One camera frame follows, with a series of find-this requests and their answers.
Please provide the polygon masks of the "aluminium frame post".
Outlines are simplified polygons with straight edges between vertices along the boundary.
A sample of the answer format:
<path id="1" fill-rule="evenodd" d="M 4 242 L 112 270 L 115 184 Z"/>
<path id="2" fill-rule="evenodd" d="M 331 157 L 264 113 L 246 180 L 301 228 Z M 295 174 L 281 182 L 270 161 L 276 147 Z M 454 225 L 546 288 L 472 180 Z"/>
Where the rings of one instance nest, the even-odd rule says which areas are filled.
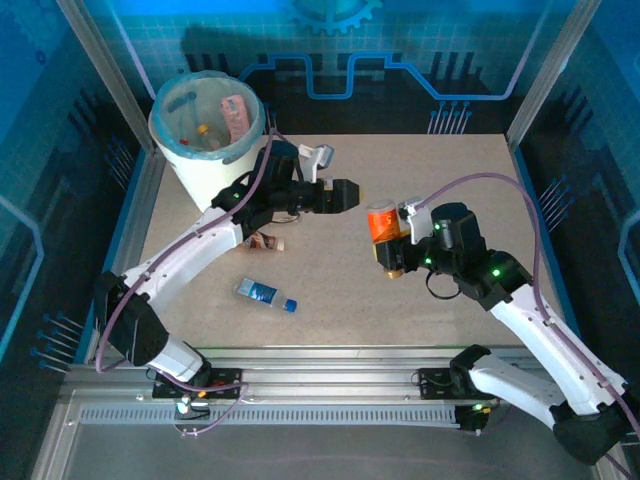
<path id="1" fill-rule="evenodd" d="M 140 146 L 146 153 L 153 153 L 155 145 L 147 120 L 84 1 L 55 1 Z"/>
<path id="2" fill-rule="evenodd" d="M 507 131 L 506 140 L 511 153 L 524 139 L 601 3 L 602 0 L 575 1 Z"/>

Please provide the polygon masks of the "brown label bottle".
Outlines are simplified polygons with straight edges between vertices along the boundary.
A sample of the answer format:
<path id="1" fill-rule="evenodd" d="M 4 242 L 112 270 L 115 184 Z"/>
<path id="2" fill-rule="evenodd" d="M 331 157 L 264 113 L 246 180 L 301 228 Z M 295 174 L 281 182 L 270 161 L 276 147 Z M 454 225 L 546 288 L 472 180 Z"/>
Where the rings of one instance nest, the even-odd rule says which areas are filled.
<path id="1" fill-rule="evenodd" d="M 255 232 L 248 237 L 243 242 L 243 245 L 248 249 L 272 250 L 277 252 L 283 252 L 285 249 L 285 242 L 283 239 L 260 231 Z"/>

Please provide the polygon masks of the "aluminium side rail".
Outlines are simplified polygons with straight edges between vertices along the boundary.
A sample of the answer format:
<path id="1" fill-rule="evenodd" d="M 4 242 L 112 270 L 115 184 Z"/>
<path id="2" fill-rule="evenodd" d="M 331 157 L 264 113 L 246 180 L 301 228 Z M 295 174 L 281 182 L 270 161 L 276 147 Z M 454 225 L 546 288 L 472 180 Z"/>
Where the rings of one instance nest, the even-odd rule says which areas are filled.
<path id="1" fill-rule="evenodd" d="M 100 273 L 122 273 L 140 263 L 166 160 L 141 151 L 126 191 Z"/>

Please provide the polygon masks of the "black base connector box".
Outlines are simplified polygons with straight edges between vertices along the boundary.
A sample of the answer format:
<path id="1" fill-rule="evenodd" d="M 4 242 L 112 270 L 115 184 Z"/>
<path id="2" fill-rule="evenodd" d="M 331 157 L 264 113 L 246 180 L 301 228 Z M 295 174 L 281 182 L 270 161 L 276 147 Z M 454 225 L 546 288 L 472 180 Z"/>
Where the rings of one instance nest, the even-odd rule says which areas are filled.
<path id="1" fill-rule="evenodd" d="M 455 407 L 455 421 L 461 431 L 479 435 L 487 426 L 492 408 L 482 403 Z"/>
<path id="2" fill-rule="evenodd" d="M 206 402 L 182 398 L 176 402 L 175 408 L 174 420 L 177 422 L 205 420 L 211 416 L 210 406 Z"/>

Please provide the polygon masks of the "grey metal shelf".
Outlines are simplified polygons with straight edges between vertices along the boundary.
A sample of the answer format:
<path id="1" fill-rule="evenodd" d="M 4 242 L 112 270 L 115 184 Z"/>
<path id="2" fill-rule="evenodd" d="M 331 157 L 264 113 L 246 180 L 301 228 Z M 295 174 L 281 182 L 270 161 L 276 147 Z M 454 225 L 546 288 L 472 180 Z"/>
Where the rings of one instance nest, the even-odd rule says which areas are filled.
<path id="1" fill-rule="evenodd" d="M 64 480 L 598 480 L 514 410 L 475 437 L 414 426 L 81 426 Z"/>

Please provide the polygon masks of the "white bin blue liner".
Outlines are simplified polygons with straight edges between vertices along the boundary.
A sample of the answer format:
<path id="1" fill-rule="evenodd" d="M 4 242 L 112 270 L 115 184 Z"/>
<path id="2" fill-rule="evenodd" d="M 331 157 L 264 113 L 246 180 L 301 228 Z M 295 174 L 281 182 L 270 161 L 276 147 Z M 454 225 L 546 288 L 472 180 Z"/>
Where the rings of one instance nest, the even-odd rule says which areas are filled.
<path id="1" fill-rule="evenodd" d="M 249 132 L 230 142 L 222 111 L 223 98 L 243 97 L 250 119 Z M 150 134 L 196 206 L 205 210 L 211 200 L 242 174 L 253 169 L 265 127 L 265 111 L 255 92 L 223 72 L 204 70 L 167 81 L 159 90 L 148 118 Z M 222 147 L 201 148 L 197 128 L 208 124 L 218 132 Z M 188 146 L 179 143 L 186 139 Z"/>

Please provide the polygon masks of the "pink bottle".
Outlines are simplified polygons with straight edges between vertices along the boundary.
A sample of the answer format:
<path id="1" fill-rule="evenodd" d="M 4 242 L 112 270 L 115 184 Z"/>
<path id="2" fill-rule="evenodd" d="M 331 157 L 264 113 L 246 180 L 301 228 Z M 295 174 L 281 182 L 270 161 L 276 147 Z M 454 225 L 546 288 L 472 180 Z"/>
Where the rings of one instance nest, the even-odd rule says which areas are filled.
<path id="1" fill-rule="evenodd" d="M 251 126 L 249 113 L 241 95 L 235 94 L 223 98 L 221 111 L 229 131 L 231 143 L 237 142 L 249 132 Z"/>

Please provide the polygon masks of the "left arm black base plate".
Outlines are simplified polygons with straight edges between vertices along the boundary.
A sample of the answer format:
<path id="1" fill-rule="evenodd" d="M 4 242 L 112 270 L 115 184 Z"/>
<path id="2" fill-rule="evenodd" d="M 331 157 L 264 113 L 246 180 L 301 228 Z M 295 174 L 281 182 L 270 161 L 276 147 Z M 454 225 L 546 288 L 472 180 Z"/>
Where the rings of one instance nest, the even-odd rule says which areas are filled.
<path id="1" fill-rule="evenodd" d="M 155 400 L 177 400 L 183 397 L 188 397 L 191 401 L 236 400 L 242 391 L 242 375 L 243 370 L 239 368 L 214 368 L 207 385 L 208 388 L 213 388 L 213 391 L 205 391 L 203 387 L 196 387 L 195 390 L 184 389 L 156 373 L 151 396 Z"/>

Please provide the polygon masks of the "orange label bottle gold cap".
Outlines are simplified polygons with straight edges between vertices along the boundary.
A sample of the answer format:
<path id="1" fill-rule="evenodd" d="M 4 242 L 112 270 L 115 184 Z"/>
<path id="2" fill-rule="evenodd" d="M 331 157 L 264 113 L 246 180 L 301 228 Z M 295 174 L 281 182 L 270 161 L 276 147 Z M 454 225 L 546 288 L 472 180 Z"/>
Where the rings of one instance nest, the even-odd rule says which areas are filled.
<path id="1" fill-rule="evenodd" d="M 396 203 L 391 199 L 373 202 L 367 206 L 367 221 L 373 245 L 379 242 L 399 241 L 403 237 Z M 389 279 L 397 279 L 403 270 L 385 271 Z"/>

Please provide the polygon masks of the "blue label bottle blue cap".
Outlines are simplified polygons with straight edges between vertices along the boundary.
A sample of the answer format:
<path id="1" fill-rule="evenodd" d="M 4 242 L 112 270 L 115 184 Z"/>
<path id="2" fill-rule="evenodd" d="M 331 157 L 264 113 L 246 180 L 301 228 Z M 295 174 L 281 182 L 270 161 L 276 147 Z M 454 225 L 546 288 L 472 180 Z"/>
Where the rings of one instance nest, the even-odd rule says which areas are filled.
<path id="1" fill-rule="evenodd" d="M 234 292 L 246 299 L 288 313 L 295 313 L 298 307 L 297 301 L 286 296 L 280 289 L 249 278 L 243 278 L 234 287 Z"/>

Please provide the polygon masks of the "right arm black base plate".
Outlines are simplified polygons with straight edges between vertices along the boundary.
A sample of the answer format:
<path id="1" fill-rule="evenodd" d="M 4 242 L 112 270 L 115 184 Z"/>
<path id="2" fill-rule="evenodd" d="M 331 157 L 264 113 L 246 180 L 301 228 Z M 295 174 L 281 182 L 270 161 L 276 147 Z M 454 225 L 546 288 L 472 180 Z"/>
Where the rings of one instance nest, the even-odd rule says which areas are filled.
<path id="1" fill-rule="evenodd" d="M 494 396 L 457 385 L 448 368 L 420 368 L 411 375 L 422 400 L 493 400 Z"/>

